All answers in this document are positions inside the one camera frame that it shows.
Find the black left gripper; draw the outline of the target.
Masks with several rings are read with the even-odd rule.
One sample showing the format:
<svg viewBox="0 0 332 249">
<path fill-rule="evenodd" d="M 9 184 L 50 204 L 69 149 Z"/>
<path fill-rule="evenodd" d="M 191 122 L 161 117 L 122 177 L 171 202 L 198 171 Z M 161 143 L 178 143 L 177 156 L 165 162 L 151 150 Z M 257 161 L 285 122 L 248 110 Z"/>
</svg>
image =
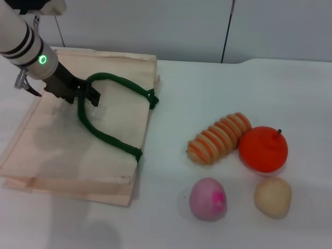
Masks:
<svg viewBox="0 0 332 249">
<path fill-rule="evenodd" d="M 98 107 L 100 93 L 93 88 L 92 83 L 74 76 L 62 63 L 54 73 L 45 78 L 45 90 L 55 96 L 60 96 L 69 104 L 73 104 L 77 96 L 78 89 L 84 89 L 84 97 L 88 99 L 94 107 Z"/>
</svg>

